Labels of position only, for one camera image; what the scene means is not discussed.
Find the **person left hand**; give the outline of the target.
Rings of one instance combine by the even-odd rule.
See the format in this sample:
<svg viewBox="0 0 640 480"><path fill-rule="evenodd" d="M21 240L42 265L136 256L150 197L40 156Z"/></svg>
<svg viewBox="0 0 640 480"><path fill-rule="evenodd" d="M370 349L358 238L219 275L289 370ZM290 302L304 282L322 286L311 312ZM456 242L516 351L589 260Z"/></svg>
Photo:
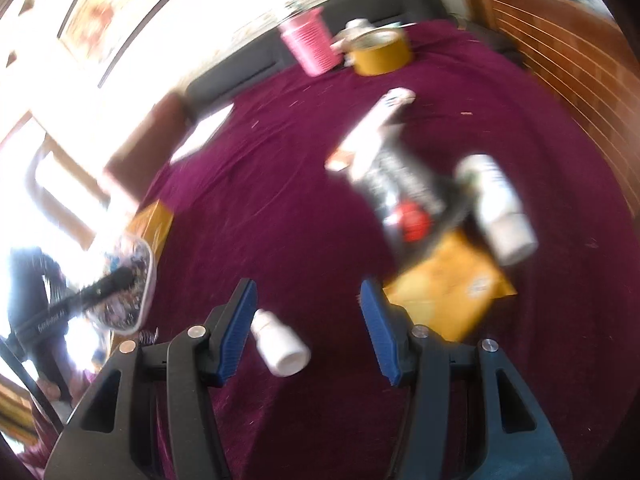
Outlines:
<svg viewBox="0 0 640 480"><path fill-rule="evenodd" d="M72 400L70 400L70 404L73 406L78 404L93 382L93 379L94 375L86 372L85 370L72 371L72 374L70 374L70 380L67 383L67 389L70 393L70 397L72 398ZM50 402L61 399L61 389L54 382L50 382L50 380L47 380L46 378L39 377L37 379L37 385Z"/></svg>

